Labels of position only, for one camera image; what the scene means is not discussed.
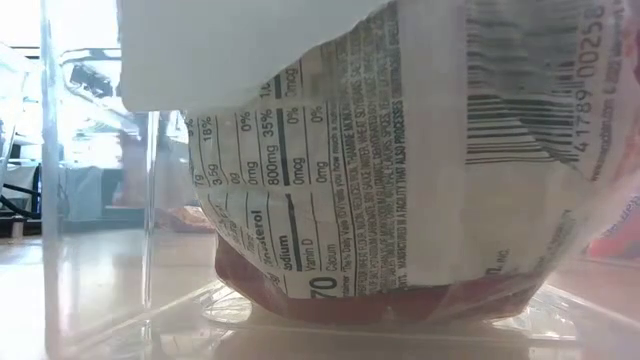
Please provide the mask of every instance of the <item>food package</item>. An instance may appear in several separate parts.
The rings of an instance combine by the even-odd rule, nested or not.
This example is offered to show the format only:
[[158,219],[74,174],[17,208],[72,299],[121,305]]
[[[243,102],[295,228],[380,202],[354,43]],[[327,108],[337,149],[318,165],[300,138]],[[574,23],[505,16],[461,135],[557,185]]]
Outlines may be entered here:
[[188,109],[219,278],[309,322],[519,313],[638,183],[635,5],[392,1]]

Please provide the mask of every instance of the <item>red package bottom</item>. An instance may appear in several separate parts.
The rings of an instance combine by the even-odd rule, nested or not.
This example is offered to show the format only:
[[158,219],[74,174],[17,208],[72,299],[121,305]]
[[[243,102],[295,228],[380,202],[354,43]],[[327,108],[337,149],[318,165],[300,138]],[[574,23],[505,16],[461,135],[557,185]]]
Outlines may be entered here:
[[282,317],[323,324],[495,319],[519,314],[541,284],[539,276],[488,276],[455,286],[398,290],[335,299],[291,299],[221,240],[215,261],[220,280]]

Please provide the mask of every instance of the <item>barcode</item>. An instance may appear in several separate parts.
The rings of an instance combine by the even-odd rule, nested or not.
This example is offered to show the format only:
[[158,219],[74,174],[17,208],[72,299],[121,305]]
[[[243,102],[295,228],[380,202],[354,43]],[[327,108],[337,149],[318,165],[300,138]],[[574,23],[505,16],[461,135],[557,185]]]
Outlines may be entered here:
[[467,164],[579,161],[575,56],[588,1],[469,3]]

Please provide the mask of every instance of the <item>white paper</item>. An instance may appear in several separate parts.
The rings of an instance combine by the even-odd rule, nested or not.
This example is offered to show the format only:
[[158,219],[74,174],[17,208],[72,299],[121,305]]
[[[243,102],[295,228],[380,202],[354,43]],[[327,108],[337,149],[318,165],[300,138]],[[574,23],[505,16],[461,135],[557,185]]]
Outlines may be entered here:
[[388,0],[122,1],[130,111],[239,105],[312,47]]

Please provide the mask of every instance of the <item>plastic bag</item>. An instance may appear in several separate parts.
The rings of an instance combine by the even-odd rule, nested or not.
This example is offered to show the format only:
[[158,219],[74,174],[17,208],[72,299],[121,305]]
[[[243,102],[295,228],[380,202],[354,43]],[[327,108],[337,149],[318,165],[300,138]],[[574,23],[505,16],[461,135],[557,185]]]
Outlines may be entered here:
[[399,0],[189,111],[219,278],[311,322],[519,313],[637,183],[639,34],[618,0]]

